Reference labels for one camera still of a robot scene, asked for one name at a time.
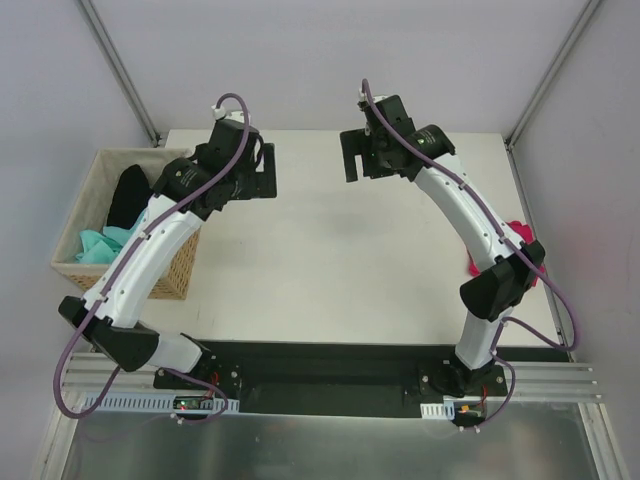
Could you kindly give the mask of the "teal t-shirt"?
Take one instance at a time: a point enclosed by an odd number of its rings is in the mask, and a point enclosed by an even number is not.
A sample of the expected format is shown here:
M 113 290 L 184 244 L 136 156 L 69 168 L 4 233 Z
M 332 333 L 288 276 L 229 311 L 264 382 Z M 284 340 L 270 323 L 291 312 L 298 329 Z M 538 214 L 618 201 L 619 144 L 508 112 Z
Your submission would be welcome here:
M 75 255 L 78 264 L 111 264 L 127 244 L 138 225 L 144 219 L 144 208 L 129 228 L 105 225 L 101 231 L 85 229 L 79 232 L 81 250 Z

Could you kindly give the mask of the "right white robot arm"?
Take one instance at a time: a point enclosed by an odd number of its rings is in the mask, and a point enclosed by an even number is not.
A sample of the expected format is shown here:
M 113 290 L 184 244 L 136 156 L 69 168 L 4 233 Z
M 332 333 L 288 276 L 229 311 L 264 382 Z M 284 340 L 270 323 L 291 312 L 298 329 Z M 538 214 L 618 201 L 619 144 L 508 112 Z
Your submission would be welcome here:
M 449 362 L 429 377 L 439 393 L 473 394 L 495 364 L 491 353 L 499 323 L 533 286 L 544 248 L 524 240 L 475 191 L 440 127 L 416 128 L 397 95 L 361 94 L 358 107 L 364 127 L 340 135 L 347 181 L 397 175 L 414 183 L 445 215 L 479 271 L 459 289 L 467 309 L 461 338 Z

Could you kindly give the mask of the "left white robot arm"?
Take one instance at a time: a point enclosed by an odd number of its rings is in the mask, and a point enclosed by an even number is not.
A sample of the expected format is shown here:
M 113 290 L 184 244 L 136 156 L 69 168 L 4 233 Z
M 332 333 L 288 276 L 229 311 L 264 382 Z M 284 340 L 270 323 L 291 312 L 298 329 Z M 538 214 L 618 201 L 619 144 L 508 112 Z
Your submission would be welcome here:
M 162 170 L 120 254 L 81 297 L 67 296 L 59 314 L 126 372 L 144 365 L 176 370 L 188 388 L 211 377 L 205 349 L 184 334 L 159 333 L 141 321 L 158 279 L 209 216 L 230 201 L 277 195 L 275 147 L 240 111 L 221 114 L 209 140 Z

